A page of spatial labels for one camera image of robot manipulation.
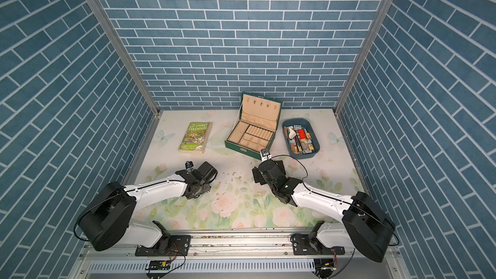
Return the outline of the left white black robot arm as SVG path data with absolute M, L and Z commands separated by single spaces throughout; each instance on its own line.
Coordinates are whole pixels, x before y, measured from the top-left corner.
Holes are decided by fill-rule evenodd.
M 138 185 L 108 183 L 76 219 L 85 238 L 96 251 L 114 245 L 137 245 L 137 256 L 157 256 L 174 249 L 171 235 L 158 221 L 143 222 L 133 216 L 141 209 L 171 198 L 197 198 L 211 189 L 218 171 L 208 162 L 195 169 L 185 163 L 185 169 L 152 182 Z

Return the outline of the green treehouse paperback book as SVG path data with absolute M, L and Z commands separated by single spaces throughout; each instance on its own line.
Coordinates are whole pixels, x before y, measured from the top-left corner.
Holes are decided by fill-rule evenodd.
M 191 122 L 178 150 L 185 153 L 203 154 L 211 130 L 211 122 Z

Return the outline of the teal tray of small items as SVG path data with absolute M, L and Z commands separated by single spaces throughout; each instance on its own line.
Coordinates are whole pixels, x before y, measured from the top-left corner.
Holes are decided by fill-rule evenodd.
M 320 151 L 320 144 L 308 120 L 304 118 L 285 120 L 282 129 L 289 156 L 302 160 L 312 158 Z

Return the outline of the green jewelry box beige lining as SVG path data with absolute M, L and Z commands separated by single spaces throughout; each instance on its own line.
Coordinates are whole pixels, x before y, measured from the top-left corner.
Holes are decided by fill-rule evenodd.
M 260 152 L 274 142 L 281 109 L 278 101 L 244 92 L 238 119 L 225 140 L 226 148 L 261 159 Z

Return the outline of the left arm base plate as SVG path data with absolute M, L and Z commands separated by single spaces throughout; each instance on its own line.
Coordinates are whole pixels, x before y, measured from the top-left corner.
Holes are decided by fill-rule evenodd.
M 164 257 L 188 255 L 192 237 L 190 235 L 162 236 L 152 247 L 138 246 L 135 251 L 136 257 Z

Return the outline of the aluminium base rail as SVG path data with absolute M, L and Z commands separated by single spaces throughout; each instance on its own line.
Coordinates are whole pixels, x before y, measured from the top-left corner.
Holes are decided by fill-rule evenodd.
M 185 256 L 192 259 L 265 259 L 293 258 L 302 242 L 295 234 L 308 235 L 311 228 L 269 228 L 239 230 L 176 231 L 170 244 L 160 253 L 153 253 L 141 245 L 116 244 L 104 251 L 86 245 L 80 260 L 157 260 Z

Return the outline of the right circuit board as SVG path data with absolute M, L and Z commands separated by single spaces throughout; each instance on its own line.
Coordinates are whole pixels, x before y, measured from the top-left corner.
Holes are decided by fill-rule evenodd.
M 335 271 L 335 261 L 329 258 L 315 258 L 314 260 L 315 271 Z

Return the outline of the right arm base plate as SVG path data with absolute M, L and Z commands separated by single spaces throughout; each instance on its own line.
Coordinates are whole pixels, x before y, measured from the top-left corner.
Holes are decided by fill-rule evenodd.
M 346 250 L 344 247 L 334 246 L 331 248 L 321 244 L 316 237 L 295 233 L 290 236 L 292 243 L 293 254 L 296 256 L 307 255 L 344 255 Z

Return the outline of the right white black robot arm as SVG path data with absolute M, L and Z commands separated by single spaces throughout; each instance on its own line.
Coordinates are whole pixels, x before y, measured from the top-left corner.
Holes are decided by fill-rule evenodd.
M 281 160 L 268 159 L 252 168 L 253 178 L 268 185 L 283 204 L 308 208 L 344 225 L 344 247 L 352 245 L 374 262 L 382 262 L 390 241 L 395 237 L 395 223 L 365 192 L 353 196 L 338 195 L 287 177 Z

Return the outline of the left green circuit board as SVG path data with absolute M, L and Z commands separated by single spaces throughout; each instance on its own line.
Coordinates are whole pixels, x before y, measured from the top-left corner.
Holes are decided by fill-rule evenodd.
M 145 268 L 147 272 L 150 271 L 169 271 L 171 268 L 170 260 L 152 260 Z

